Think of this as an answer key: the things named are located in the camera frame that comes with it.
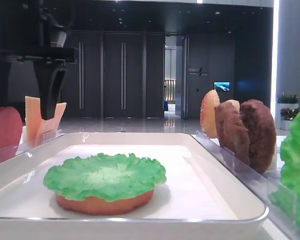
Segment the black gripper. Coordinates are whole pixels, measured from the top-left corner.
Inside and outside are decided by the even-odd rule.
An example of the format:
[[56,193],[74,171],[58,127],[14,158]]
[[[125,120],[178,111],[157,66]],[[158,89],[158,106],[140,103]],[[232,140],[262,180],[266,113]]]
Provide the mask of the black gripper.
[[43,120],[55,116],[66,63],[75,62],[75,49],[63,47],[70,26],[59,24],[42,0],[0,0],[0,59],[34,61]]

